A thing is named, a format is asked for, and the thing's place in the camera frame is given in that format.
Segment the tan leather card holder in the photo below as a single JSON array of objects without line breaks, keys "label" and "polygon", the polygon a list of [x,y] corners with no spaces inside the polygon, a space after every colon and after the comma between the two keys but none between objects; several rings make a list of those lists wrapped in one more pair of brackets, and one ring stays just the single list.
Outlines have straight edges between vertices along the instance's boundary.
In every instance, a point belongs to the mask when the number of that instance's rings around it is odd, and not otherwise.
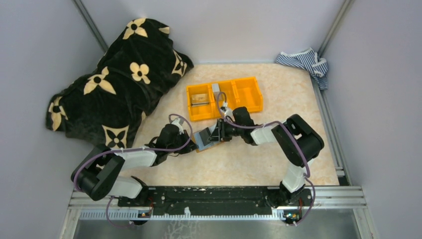
[{"label": "tan leather card holder", "polygon": [[208,128],[197,131],[193,134],[193,140],[198,147],[198,153],[222,144],[222,141],[208,141],[208,137],[210,135]]}]

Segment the orange three-compartment bin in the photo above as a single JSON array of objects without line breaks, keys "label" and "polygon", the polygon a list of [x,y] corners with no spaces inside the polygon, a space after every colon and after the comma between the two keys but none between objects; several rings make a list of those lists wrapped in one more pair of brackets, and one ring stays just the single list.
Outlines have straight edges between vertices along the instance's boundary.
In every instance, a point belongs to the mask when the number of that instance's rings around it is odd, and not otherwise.
[{"label": "orange three-compartment bin", "polygon": [[[257,113],[263,110],[263,98],[255,77],[188,85],[186,92],[191,121],[211,120],[220,117],[216,101],[212,95],[211,85],[213,83],[218,83],[221,91],[226,94],[227,103],[231,109],[246,107],[250,113]],[[204,106],[192,107],[191,95],[204,93],[209,95],[210,103]]]}]

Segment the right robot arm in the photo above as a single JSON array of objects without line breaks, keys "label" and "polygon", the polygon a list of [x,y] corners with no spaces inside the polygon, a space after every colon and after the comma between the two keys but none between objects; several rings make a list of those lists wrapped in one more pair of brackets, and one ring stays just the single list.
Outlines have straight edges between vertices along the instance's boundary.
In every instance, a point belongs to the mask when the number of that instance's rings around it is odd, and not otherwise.
[{"label": "right robot arm", "polygon": [[237,136],[253,146],[278,143],[290,163],[280,186],[288,196],[303,190],[305,179],[310,176],[310,161],[324,148],[322,137],[300,115],[294,114],[285,122],[258,125],[246,107],[234,109],[231,116],[222,116],[206,133],[201,137],[205,145],[228,142]]}]

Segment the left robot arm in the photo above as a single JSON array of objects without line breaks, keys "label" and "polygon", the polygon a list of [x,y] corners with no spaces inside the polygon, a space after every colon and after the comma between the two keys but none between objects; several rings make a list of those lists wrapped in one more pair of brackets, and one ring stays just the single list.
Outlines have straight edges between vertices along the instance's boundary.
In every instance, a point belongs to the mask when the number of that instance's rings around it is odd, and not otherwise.
[{"label": "left robot arm", "polygon": [[76,190],[86,193],[93,201],[106,196],[135,199],[147,190],[147,185],[135,176],[121,176],[122,171],[157,166],[170,154],[186,154],[197,148],[192,134],[177,124],[167,124],[159,136],[139,148],[96,146],[73,171],[71,180]]}]

